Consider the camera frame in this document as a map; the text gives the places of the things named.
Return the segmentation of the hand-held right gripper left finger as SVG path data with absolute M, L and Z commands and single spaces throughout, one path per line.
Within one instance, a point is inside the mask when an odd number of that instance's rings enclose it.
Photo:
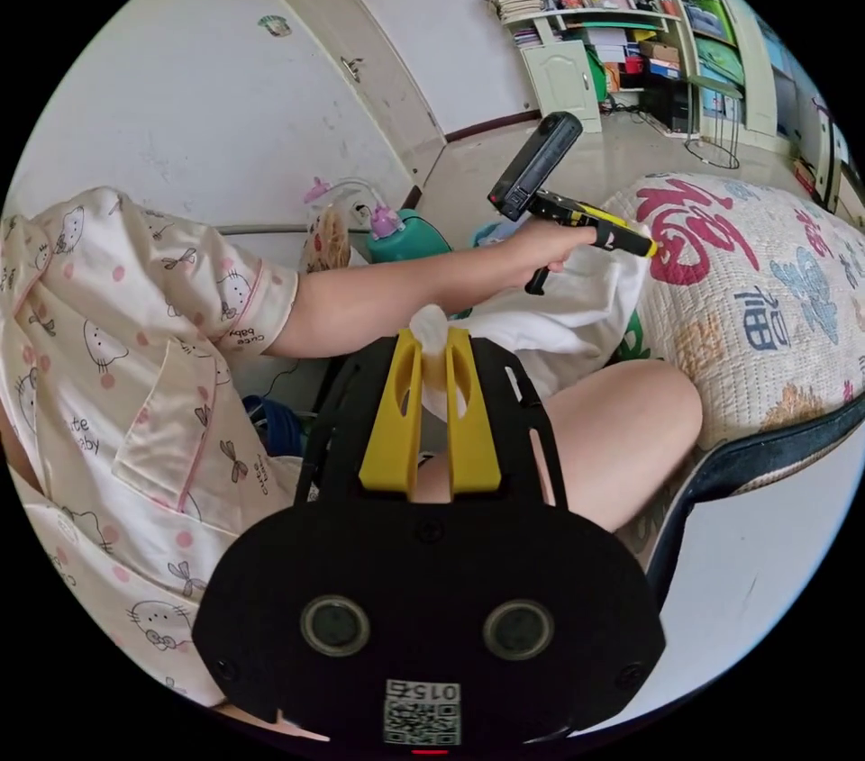
M 372 493 L 414 496 L 422 421 L 423 367 L 420 342 L 404 329 L 387 369 L 386 381 L 359 480 Z

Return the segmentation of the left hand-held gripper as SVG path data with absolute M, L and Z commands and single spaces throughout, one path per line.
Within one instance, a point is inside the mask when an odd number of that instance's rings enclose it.
M 539 191 L 529 204 L 528 212 L 533 217 L 565 228 L 593 228 L 593 246 L 598 249 L 620 250 L 639 258 L 653 258 L 658 251 L 655 240 L 637 231 L 623 219 L 568 197 Z M 524 291 L 531 295 L 544 295 L 549 273 L 546 266 L 538 268 Z

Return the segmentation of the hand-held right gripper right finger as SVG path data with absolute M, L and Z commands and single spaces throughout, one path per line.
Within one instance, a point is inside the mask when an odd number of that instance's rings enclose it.
M 493 494 L 502 476 L 471 338 L 462 328 L 448 329 L 445 369 L 451 497 Z

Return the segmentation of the person's left hand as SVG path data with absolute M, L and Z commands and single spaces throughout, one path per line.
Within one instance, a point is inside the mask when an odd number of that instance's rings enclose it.
M 509 272 L 517 286 L 526 286 L 538 270 L 560 272 L 574 249 L 592 246 L 597 227 L 562 226 L 531 217 L 503 244 Z

